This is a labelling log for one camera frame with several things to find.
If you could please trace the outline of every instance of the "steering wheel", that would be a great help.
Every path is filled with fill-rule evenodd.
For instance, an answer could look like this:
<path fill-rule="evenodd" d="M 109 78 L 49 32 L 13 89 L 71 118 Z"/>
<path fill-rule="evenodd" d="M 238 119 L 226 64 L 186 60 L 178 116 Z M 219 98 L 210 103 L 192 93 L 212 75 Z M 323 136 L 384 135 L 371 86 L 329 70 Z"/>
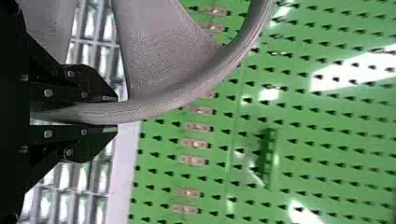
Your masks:
<path fill-rule="evenodd" d="M 77 0 L 18 0 L 29 34 L 64 63 Z M 178 0 L 112 0 L 129 99 L 33 111 L 57 122 L 121 124 L 161 115 L 204 95 L 230 74 L 269 21 L 274 0 L 250 0 L 237 37 L 222 46 Z"/>

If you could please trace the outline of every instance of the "bolt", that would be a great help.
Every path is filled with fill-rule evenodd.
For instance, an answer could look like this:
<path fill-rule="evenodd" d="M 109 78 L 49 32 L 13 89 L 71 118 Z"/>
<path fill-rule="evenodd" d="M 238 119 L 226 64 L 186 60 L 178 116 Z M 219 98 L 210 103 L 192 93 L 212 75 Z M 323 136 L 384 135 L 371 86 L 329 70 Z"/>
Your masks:
<path fill-rule="evenodd" d="M 23 153 L 23 154 L 28 153 L 29 152 L 29 147 L 28 146 L 20 147 L 19 152 Z"/>
<path fill-rule="evenodd" d="M 65 155 L 66 157 L 71 157 L 71 156 L 73 156 L 73 153 L 74 153 L 73 149 L 68 148 L 68 149 L 64 152 L 64 155 Z"/>
<path fill-rule="evenodd" d="M 53 90 L 50 90 L 50 89 L 46 89 L 46 90 L 44 90 L 44 96 L 45 97 L 52 97 L 53 96 Z"/>
<path fill-rule="evenodd" d="M 87 133 L 88 133 L 88 131 L 87 131 L 86 129 L 81 130 L 81 135 L 82 135 L 82 136 L 87 135 Z"/>
<path fill-rule="evenodd" d="M 75 72 L 73 72 L 73 71 L 68 71 L 68 72 L 67 72 L 67 77 L 73 78 L 73 77 L 75 77 L 75 76 L 76 76 L 76 73 L 75 73 Z"/>
<path fill-rule="evenodd" d="M 46 130 L 44 132 L 44 137 L 45 138 L 51 138 L 53 136 L 53 132 L 51 130 Z"/>
<path fill-rule="evenodd" d="M 81 98 L 85 99 L 87 97 L 88 97 L 88 93 L 87 92 L 84 91 L 84 92 L 81 93 Z"/>
<path fill-rule="evenodd" d="M 28 82 L 29 81 L 29 75 L 27 75 L 27 74 L 20 75 L 20 81 Z"/>

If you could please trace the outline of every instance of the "white grid panel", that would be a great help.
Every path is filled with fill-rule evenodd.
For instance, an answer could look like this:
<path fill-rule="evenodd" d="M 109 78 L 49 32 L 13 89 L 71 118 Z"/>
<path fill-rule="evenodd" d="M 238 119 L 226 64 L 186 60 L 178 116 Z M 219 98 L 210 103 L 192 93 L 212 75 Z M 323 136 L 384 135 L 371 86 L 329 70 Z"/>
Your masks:
<path fill-rule="evenodd" d="M 79 1 L 66 63 L 84 63 L 96 68 L 119 97 L 125 99 L 120 45 L 109 0 Z M 31 120 L 31 124 L 48 123 Z M 134 127 L 138 130 L 139 124 L 136 123 Z M 138 136 L 138 131 L 131 133 L 130 139 L 135 135 Z M 132 182 L 131 174 L 128 181 L 123 179 L 124 188 L 109 194 L 116 145 L 119 154 L 123 150 L 134 151 L 134 145 L 137 145 L 137 138 L 135 143 L 129 140 L 127 146 L 118 139 L 116 137 L 90 162 L 59 163 L 25 195 L 19 223 L 105 224 L 108 198 L 117 193 L 128 194 L 123 192 L 130 190 L 130 186 L 125 186 L 125 183 Z M 134 153 L 129 152 L 129 156 L 133 161 Z M 112 188 L 118 188 L 117 178 L 113 177 L 111 181 Z M 117 204 L 118 201 L 114 199 L 112 203 Z"/>

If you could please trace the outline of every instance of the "green pegboard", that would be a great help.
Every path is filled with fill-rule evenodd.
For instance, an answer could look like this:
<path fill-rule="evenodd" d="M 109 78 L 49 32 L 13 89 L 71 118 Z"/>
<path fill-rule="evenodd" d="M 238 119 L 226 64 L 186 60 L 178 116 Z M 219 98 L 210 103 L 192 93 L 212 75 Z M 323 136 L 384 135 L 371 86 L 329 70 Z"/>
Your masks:
<path fill-rule="evenodd" d="M 227 27 L 248 1 L 181 1 L 198 22 Z M 203 14 L 207 6 L 229 15 Z M 130 223 L 391 223 L 396 184 L 396 2 L 295 0 L 278 9 L 224 83 L 210 116 L 180 108 L 145 120 Z M 187 131 L 186 122 L 211 126 Z M 208 149 L 182 146 L 205 140 Z M 207 160 L 185 165 L 180 156 Z M 196 189 L 199 198 L 177 195 Z M 174 204 L 199 208 L 173 211 Z"/>

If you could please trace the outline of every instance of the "black metal bracket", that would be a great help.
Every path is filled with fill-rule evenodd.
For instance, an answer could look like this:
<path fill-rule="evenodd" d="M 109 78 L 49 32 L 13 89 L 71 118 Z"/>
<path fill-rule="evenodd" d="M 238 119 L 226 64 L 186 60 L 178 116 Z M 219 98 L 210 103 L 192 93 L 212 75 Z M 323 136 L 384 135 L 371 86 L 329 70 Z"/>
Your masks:
<path fill-rule="evenodd" d="M 16 223 L 24 194 L 58 162 L 92 160 L 117 135 L 117 126 L 30 125 L 30 111 L 78 103 L 118 101 L 98 72 L 59 64 L 26 32 L 14 0 L 0 3 L 0 223 Z"/>

